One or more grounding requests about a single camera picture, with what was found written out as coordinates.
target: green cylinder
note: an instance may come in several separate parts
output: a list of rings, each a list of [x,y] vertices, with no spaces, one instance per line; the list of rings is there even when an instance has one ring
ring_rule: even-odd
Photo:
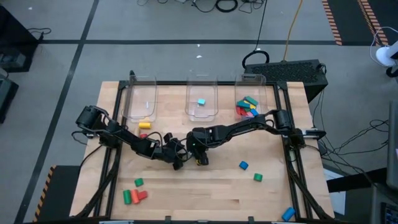
[[[124,204],[125,205],[130,205],[131,204],[131,192],[130,192],[130,190],[124,190],[123,191],[123,198],[124,198]]]

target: wooden table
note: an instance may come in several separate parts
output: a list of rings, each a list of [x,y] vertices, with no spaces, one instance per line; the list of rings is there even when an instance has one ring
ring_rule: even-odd
[[[117,87],[118,82],[103,82],[97,106],[112,113]],[[158,86],[157,117],[152,129],[144,132],[171,132],[182,139],[194,127],[237,122],[234,86],[218,87],[219,112],[210,123],[189,120],[184,111],[185,92],[186,86]],[[266,92],[268,108],[276,109],[273,89],[266,87]],[[303,83],[288,83],[288,92],[296,127],[311,128],[312,117]],[[280,98],[284,106],[282,91]],[[130,122],[127,125],[130,130],[136,127]],[[315,140],[306,140],[306,143],[317,146]],[[97,146],[98,139],[89,140],[85,156]],[[77,214],[98,188],[104,152],[103,149],[93,154],[81,169],[70,215]],[[301,155],[309,191],[327,214],[334,217],[319,152],[306,147],[301,149]],[[253,216],[256,221],[274,221],[281,220],[281,215],[292,206],[280,136],[264,131],[243,134],[210,149],[208,157],[208,166],[197,166],[192,159],[184,163],[181,170],[174,171],[171,164],[137,156],[123,144],[111,218],[164,220],[170,215],[172,220],[245,221]],[[241,161],[249,164],[247,170],[238,167]],[[263,175],[262,182],[253,180],[254,173]],[[125,205],[122,191],[136,189],[136,178],[144,179],[144,185],[138,189],[148,191],[149,197],[140,204]],[[298,188],[297,195],[301,216],[305,217]],[[107,198],[108,191],[103,195],[100,214],[105,213]]]

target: yellow cable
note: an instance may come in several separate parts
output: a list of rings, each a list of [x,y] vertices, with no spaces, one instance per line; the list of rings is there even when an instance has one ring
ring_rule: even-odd
[[[287,34],[284,60],[286,58],[287,47],[289,46],[290,33],[292,32],[292,28],[293,28],[294,22],[296,21],[297,15],[299,14],[299,11],[300,11],[300,8],[301,8],[302,4],[303,4],[303,0],[300,0],[300,4],[298,5],[297,11],[296,11],[296,15],[294,15],[294,19],[293,19],[292,25],[290,26],[290,29],[289,29],[289,34]]]

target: concrete floor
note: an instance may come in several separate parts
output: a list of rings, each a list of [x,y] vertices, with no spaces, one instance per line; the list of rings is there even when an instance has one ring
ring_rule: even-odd
[[[50,27],[45,40],[80,40],[91,8],[98,7],[89,29],[88,40],[255,40],[262,10],[245,14],[198,12],[190,2],[169,0],[161,5],[149,1],[143,7],[136,0],[0,0],[27,28]],[[213,1],[198,1],[207,9]],[[269,0],[262,40],[285,40],[298,1]],[[302,6],[292,40],[333,40],[330,26],[317,0]],[[282,60],[284,45],[260,45],[271,62]],[[85,105],[94,105],[102,81],[125,80],[133,69],[137,74],[156,74],[159,80],[185,80],[190,70],[232,80],[242,73],[242,58],[254,46],[246,44],[86,44],[50,143],[44,166],[35,186],[25,222],[32,220],[50,166],[78,165],[84,147],[70,137],[75,120]],[[76,44],[42,44],[27,73],[12,73],[19,86],[6,122],[1,125],[0,222],[12,223],[28,186],[33,168],[53,118],[65,79],[76,56]],[[337,45],[291,45],[287,60],[317,58],[327,65],[323,119],[325,130],[336,147],[372,119],[387,119],[389,100],[398,95],[398,84],[385,76],[384,69],[369,58],[368,47]],[[253,57],[248,63],[261,63]],[[310,107],[314,109],[317,99]],[[321,126],[319,108],[315,124]],[[387,139],[386,133],[370,132],[344,148],[342,152],[374,149]],[[345,156],[354,166],[365,170],[385,166],[385,149],[367,154]],[[342,167],[345,172],[353,170]]]

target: transparent container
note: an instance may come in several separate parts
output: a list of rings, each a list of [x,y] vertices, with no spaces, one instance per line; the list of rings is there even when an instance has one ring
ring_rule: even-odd
[[[133,123],[156,119],[157,85],[155,76],[130,75],[122,115]]]
[[[238,101],[250,96],[258,102],[256,111],[259,114],[268,112],[266,78],[264,75],[243,74],[237,75],[235,78],[235,105]],[[250,116],[242,116],[235,110],[237,119],[247,119]]]
[[[187,78],[185,112],[191,121],[213,121],[218,113],[217,77],[190,75]]]

